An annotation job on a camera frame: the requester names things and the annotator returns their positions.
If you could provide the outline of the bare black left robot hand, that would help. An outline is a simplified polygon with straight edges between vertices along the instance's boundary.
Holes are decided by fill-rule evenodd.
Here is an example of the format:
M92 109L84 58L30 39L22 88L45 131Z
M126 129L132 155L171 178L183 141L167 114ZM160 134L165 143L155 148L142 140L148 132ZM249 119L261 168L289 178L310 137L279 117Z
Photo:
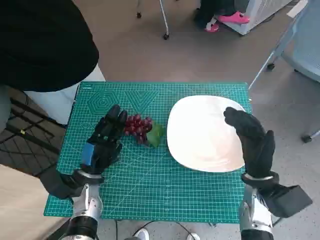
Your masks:
M84 144L80 168L87 174L100 175L112 165L122 150L123 135L128 112L115 104L94 128Z

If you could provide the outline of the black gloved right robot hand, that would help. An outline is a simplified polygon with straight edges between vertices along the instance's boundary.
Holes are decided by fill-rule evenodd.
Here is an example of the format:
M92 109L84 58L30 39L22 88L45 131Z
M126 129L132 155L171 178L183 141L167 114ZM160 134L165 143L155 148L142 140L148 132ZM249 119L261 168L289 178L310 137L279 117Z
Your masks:
M276 148L274 131L264 130L255 116L242 110L227 107L223 115L240 139L245 172L255 179L270 177Z

